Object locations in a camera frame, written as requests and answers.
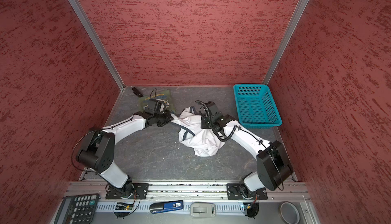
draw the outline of wire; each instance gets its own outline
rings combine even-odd
[[[203,107],[204,107],[204,106],[202,105],[201,108],[198,110],[198,113],[201,115],[201,117],[206,118],[206,116],[204,116],[204,115],[201,113],[201,109],[202,109]]]
[[[116,124],[116,125],[114,125],[114,126],[105,126],[105,127],[102,127],[101,129],[102,130],[108,130],[108,129],[113,129],[113,128],[115,128],[116,126],[119,126],[119,125],[122,125],[123,123],[126,123],[126,122],[128,122],[128,121],[131,121],[131,120],[133,120],[133,117],[134,117],[134,114],[132,114],[132,117],[130,118],[130,119],[128,119],[127,121],[124,121],[124,122],[121,122],[120,124]]]
[[[279,171],[279,169],[277,168],[276,163],[274,163],[274,160],[273,160],[273,158],[271,157],[269,151],[267,151],[267,148],[266,148],[266,146],[264,145],[263,140],[258,140],[254,135],[252,135],[252,134],[249,133],[248,131],[245,131],[245,130],[242,130],[242,131],[245,132],[245,133],[250,134],[253,138],[255,138],[255,139],[259,142],[259,145],[262,144],[262,146],[265,148],[265,150],[266,150],[267,154],[269,155],[269,157],[270,157],[270,159],[271,159],[271,162],[273,162],[273,165],[274,165],[274,167],[276,168],[276,170],[277,170],[277,172],[278,172],[278,175],[279,175],[279,177],[280,177],[280,180],[281,180],[282,189],[281,189],[279,186],[277,186],[277,188],[278,188],[279,190],[281,190],[281,191],[284,191],[284,181],[282,181],[282,177],[281,177],[280,171]]]
[[[134,193],[135,193],[135,198],[134,198],[134,203],[135,203],[136,202],[136,198],[137,198],[137,191],[134,190]],[[141,202],[141,196],[139,196],[137,207],[132,212],[130,212],[130,214],[136,211],[136,209],[140,206],[140,202]]]
[[[156,88],[154,88],[153,90],[155,90],[155,99],[156,99]],[[152,93],[153,93],[153,90],[152,90],[152,92],[150,92],[150,95],[149,95],[149,99],[150,99],[150,97],[152,96]]]
[[[90,133],[95,133],[95,132],[96,132],[96,130],[95,130],[95,131],[91,131],[91,132],[85,134],[85,135],[76,143],[76,145],[74,146],[74,148],[73,148],[73,150],[72,150],[72,153],[71,153],[71,163],[72,163],[73,167],[75,167],[76,169],[78,169],[78,170],[80,170],[80,171],[93,172],[93,173],[95,173],[94,171],[82,170],[82,169],[76,167],[75,164],[73,163],[73,158],[72,158],[73,154],[75,153],[75,148],[76,148],[77,145],[80,143],[80,141],[81,141],[85,136],[87,136],[88,134],[90,134]]]
[[[216,131],[216,129],[213,127],[213,122],[212,122],[212,117],[211,117],[211,114],[210,114],[210,109],[208,108],[208,106],[200,101],[200,100],[196,100],[195,101],[197,104],[202,104],[204,107],[205,107],[205,112],[206,112],[206,115],[208,116],[208,121],[209,121],[209,125],[210,125],[210,128],[212,129],[212,132],[213,134],[216,135],[216,137],[221,141],[221,142],[226,142],[228,141],[228,139],[230,139],[233,134],[235,133],[235,130],[237,129],[237,125],[234,125],[233,128],[232,128],[232,131],[231,133],[226,137],[226,138],[221,138],[221,136],[219,135],[219,133]]]
[[[252,204],[250,205],[250,207],[253,206],[253,204],[257,201],[257,199],[258,199],[258,194],[257,194],[257,192],[255,192],[255,199],[252,202]]]

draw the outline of red textured wall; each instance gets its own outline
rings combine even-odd
[[[0,0],[1,223],[47,223],[119,93],[67,0]]]
[[[260,83],[298,0],[79,0],[126,85]]]
[[[310,0],[270,82],[322,224],[391,223],[391,0]]]

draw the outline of coiled cable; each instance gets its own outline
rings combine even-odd
[[[197,104],[201,104],[201,105],[203,105],[205,107],[205,112],[206,112],[206,115],[208,116],[208,121],[209,121],[210,128],[212,129],[213,134],[215,134],[217,136],[217,138],[221,142],[225,142],[225,141],[227,141],[228,139],[230,139],[233,136],[233,134],[235,133],[235,130],[237,129],[237,125],[233,126],[233,129],[232,129],[231,133],[226,138],[221,138],[221,136],[219,135],[219,133],[216,131],[216,129],[213,126],[212,117],[211,117],[210,109],[208,108],[208,106],[204,102],[202,102],[200,100],[197,100],[196,103]]]

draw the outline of calculator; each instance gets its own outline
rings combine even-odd
[[[64,197],[54,224],[89,224],[94,217],[99,194]]]

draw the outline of green bag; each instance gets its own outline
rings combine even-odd
[[[176,110],[175,110],[174,103],[172,102],[170,90],[156,92],[156,97],[155,97],[155,93],[153,93],[151,98],[153,99],[156,98],[161,100],[166,106],[166,109],[171,111],[173,114],[176,114]],[[138,99],[138,105],[141,112],[143,112],[144,108],[148,105],[149,99],[150,99],[149,96],[144,96]]]

